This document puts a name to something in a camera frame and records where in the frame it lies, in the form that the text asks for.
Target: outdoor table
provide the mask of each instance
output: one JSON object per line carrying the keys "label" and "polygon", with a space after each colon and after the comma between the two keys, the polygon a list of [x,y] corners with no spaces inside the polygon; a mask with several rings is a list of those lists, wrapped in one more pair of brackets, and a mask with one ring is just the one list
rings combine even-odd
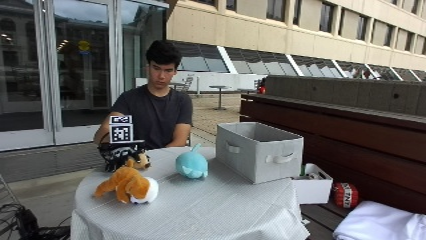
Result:
{"label": "outdoor table", "polygon": [[175,89],[175,87],[182,87],[182,86],[184,86],[184,83],[170,82],[168,85],[171,85],[171,86],[172,86],[172,89]]}
{"label": "outdoor table", "polygon": [[188,147],[150,150],[151,168],[140,174],[158,181],[151,203],[123,204],[114,192],[91,197],[110,173],[94,170],[75,190],[71,239],[306,239],[290,179],[252,185],[215,158],[211,147],[198,153],[208,160],[203,179],[175,172],[176,156]]}
{"label": "outdoor table", "polygon": [[226,110],[226,108],[222,107],[222,89],[230,88],[228,86],[208,86],[210,88],[216,88],[218,89],[218,107],[214,108],[215,110]]}

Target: white cloth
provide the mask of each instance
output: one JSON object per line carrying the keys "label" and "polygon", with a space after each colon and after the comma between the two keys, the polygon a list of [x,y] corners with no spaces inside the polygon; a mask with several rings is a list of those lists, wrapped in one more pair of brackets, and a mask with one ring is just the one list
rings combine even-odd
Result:
{"label": "white cloth", "polygon": [[252,185],[199,148],[208,176],[188,179],[175,172],[175,158],[188,148],[147,152],[151,168],[142,175],[158,182],[148,204],[122,204],[114,193],[91,197],[110,173],[91,172],[75,191],[70,238],[75,240],[304,240],[300,210],[290,179]]}
{"label": "white cloth", "polygon": [[426,240],[426,216],[363,201],[338,225],[336,240]]}

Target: blue stuffed animal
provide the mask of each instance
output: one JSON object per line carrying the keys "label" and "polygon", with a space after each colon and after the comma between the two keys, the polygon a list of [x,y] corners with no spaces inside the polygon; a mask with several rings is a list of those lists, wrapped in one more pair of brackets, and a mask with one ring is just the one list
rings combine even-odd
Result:
{"label": "blue stuffed animal", "polygon": [[207,160],[196,153],[200,144],[198,143],[190,152],[182,153],[175,158],[175,171],[187,178],[207,176]]}

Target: man's arm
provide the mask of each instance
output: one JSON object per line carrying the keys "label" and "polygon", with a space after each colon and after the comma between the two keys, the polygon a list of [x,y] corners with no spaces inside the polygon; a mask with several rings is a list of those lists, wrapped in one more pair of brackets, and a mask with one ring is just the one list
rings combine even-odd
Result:
{"label": "man's arm", "polygon": [[178,123],[174,127],[172,140],[166,147],[184,147],[190,134],[190,124]]}
{"label": "man's arm", "polygon": [[110,112],[109,115],[106,116],[106,118],[103,119],[101,126],[98,127],[95,133],[94,133],[94,137],[93,137],[93,143],[94,144],[99,144],[101,141],[102,142],[109,142],[109,137],[107,135],[105,136],[105,134],[109,133],[109,117],[110,116],[123,116],[121,113],[118,112]]}

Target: dark hair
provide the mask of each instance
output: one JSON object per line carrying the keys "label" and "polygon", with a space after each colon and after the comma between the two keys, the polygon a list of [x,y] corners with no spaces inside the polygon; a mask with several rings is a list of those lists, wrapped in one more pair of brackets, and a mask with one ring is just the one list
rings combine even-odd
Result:
{"label": "dark hair", "polygon": [[166,40],[155,40],[146,51],[146,61],[154,61],[156,64],[174,63],[176,68],[180,63],[182,55],[172,43]]}

